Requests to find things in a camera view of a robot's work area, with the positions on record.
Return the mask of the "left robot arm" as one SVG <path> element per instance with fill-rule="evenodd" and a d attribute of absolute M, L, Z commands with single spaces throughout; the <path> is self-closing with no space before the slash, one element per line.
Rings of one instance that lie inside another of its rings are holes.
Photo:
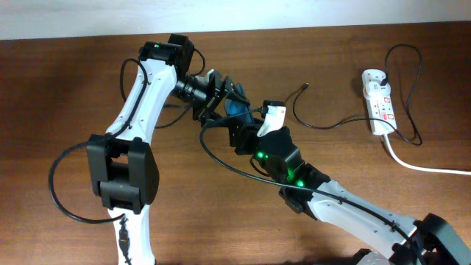
<path fill-rule="evenodd" d="M 116 120 L 104 135 L 92 135 L 87 147 L 92 189 L 113 223 L 120 264 L 155 264 L 149 209 L 159 171 L 151 150 L 155 125 L 171 95 L 194 106 L 194 118 L 206 121 L 223 99 L 249 105 L 241 89 L 210 71 L 188 73 L 194 45 L 172 34 L 165 43 L 146 42 L 138 52 L 138 73 Z"/>

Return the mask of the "blue Galaxy smartphone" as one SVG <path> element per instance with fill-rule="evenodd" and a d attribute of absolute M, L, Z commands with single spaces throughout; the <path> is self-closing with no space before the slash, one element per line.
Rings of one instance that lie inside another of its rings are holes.
<path fill-rule="evenodd" d="M 248 113 L 250 110 L 249 105 L 238 102 L 234 99 L 229 99 L 229 96 L 224 97 L 224 111 L 226 116 L 235 116 L 237 117 L 232 119 L 226 119 L 222 124 L 254 124 L 255 120 L 251 113 Z"/>

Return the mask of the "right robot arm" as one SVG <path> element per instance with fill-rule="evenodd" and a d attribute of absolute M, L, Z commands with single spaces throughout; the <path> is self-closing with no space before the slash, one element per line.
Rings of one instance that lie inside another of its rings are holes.
<path fill-rule="evenodd" d="M 387 264 L 469 264 L 470 249 L 442 217 L 402 216 L 373 205 L 306 163 L 293 144 L 290 130 L 280 127 L 260 135 L 264 123 L 238 117 L 224 122 L 230 145 L 250 155 L 265 171 L 265 182 L 296 213 L 334 225 L 372 247 L 362 261 L 382 258 Z"/>

